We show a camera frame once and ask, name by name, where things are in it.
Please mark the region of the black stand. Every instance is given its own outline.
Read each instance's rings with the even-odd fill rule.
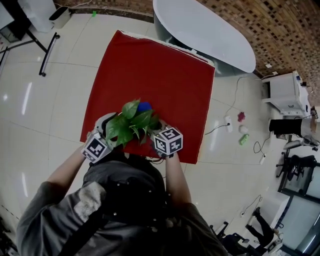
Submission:
[[[32,42],[35,42],[44,52],[45,52],[45,56],[43,58],[42,64],[41,64],[41,68],[39,71],[39,75],[45,77],[46,73],[45,73],[45,69],[46,69],[46,64],[47,64],[47,59],[50,56],[50,52],[52,50],[52,47],[56,41],[56,39],[60,38],[60,35],[56,33],[54,33],[53,38],[51,39],[51,42],[48,46],[48,48],[45,48],[40,42],[39,40],[35,37],[34,34],[31,33],[31,31],[29,30],[29,25],[30,23],[27,25],[25,25],[25,19],[27,18],[27,16],[25,15],[25,13],[22,11],[20,5],[18,4],[17,0],[0,0],[0,2],[3,4],[3,6],[5,7],[5,9],[8,11],[8,13],[12,16],[12,18],[17,21],[17,23],[19,24],[19,26],[21,26],[23,28],[23,30],[25,31],[25,33],[31,38],[30,41],[27,42],[23,42],[20,44],[17,44],[15,46],[12,47],[7,47],[5,50],[0,51],[0,54],[3,53],[3,56],[6,54],[7,51],[19,47],[19,46],[23,46],[26,44],[30,44]]]

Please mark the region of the tiled floor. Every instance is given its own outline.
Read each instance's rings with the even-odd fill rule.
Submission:
[[[58,31],[46,68],[46,77],[38,75],[43,52],[33,43],[10,51],[0,77],[0,215],[12,234],[24,209],[38,186],[77,147],[87,102],[99,64],[115,30],[156,37],[153,24],[124,17],[75,14]],[[36,33],[44,45],[53,36]],[[232,222],[230,232],[242,233],[248,216],[240,212],[259,194],[276,190],[275,164],[284,141],[273,136],[263,148],[267,157],[259,165],[256,141],[269,135],[268,118],[277,115],[261,103],[266,88],[253,74],[238,82],[239,76],[217,77],[214,81],[205,131],[224,123],[228,111],[233,132],[219,128],[203,138],[199,162],[183,164],[192,201],[215,228],[223,221]],[[249,139],[239,145],[238,113],[249,129]],[[162,174],[164,163],[157,165]],[[82,185],[88,169],[85,162],[71,187]]]

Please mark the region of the person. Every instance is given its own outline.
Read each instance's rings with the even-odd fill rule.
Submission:
[[[114,150],[66,196],[85,160],[81,150],[40,185],[22,215],[21,256],[228,255],[192,204],[177,153],[165,158],[166,189],[146,158]]]
[[[245,228],[258,239],[258,242],[260,243],[259,247],[264,248],[273,241],[275,234],[277,236],[279,235],[279,231],[277,229],[271,228],[270,225],[261,216],[260,207],[257,207],[252,215],[255,216],[256,220],[260,223],[263,234],[260,234],[253,226],[249,224],[247,224]]]
[[[311,118],[272,119],[269,123],[269,132],[275,135],[295,134],[305,138],[315,145],[320,142],[320,125],[317,125],[315,107],[311,108]]]

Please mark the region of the white cabinet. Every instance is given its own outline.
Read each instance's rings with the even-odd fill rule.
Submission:
[[[297,71],[263,79],[270,82],[270,98],[262,100],[273,104],[284,116],[306,117],[310,115],[308,92],[301,86],[302,80]]]

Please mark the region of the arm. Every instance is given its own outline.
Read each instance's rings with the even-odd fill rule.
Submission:
[[[85,161],[84,155],[81,153],[83,146],[79,147],[67,160],[64,161],[47,179],[52,183],[59,193],[65,196],[72,182],[74,181],[81,165]]]
[[[166,191],[171,194],[173,206],[191,203],[190,191],[177,153],[165,159],[165,181]]]

